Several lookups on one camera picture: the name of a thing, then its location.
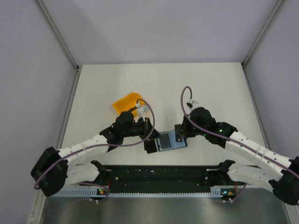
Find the yellow plastic bin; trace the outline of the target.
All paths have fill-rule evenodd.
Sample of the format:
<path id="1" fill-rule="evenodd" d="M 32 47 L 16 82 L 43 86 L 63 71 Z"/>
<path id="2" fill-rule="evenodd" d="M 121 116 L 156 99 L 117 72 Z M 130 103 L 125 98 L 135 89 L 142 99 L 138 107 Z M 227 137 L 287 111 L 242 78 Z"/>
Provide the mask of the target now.
<path id="1" fill-rule="evenodd" d="M 141 98 L 142 96 L 140 94 L 131 92 L 123 98 L 114 102 L 112 106 L 117 114 L 120 115 L 122 112 L 128 111 L 129 109 L 135 107 L 136 101 Z"/>

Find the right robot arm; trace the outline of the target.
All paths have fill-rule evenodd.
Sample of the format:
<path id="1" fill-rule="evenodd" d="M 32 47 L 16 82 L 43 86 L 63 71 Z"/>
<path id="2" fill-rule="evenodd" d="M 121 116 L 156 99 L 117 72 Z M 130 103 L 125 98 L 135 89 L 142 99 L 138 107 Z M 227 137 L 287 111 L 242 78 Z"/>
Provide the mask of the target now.
<path id="1" fill-rule="evenodd" d="M 221 164 L 218 179 L 228 185 L 232 181 L 254 184 L 272 192 L 288 205 L 299 204 L 299 159 L 279 155 L 244 136 L 234 126 L 217 122 L 209 110 L 187 103 L 189 114 L 184 114 L 178 133 L 185 138 L 203 136 L 245 158 L 255 166 L 238 165 L 235 161 Z"/>

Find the black credit card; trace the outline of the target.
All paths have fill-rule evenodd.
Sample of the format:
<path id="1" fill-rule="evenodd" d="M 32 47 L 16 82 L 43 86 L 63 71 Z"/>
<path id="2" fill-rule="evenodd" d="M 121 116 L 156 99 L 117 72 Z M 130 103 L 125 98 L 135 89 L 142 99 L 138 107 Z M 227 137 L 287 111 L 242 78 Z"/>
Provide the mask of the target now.
<path id="1" fill-rule="evenodd" d="M 171 141 L 170 141 L 168 133 L 161 134 L 160 138 L 159 138 L 159 142 L 160 142 L 160 148 L 162 150 L 171 148 Z"/>

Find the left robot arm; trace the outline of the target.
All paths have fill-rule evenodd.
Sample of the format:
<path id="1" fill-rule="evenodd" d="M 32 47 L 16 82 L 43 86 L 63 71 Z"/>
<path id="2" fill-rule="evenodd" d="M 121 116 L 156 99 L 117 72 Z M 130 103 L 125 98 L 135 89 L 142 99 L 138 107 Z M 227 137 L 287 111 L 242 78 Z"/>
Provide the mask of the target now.
<path id="1" fill-rule="evenodd" d="M 35 180 L 34 189 L 52 196 L 73 184 L 108 186 L 107 170 L 95 156 L 124 147 L 126 137 L 139 136 L 142 142 L 146 141 L 155 124 L 155 119 L 145 117 L 135 121 L 132 113 L 123 112 L 111 126 L 84 142 L 59 150 L 47 148 L 30 173 Z"/>

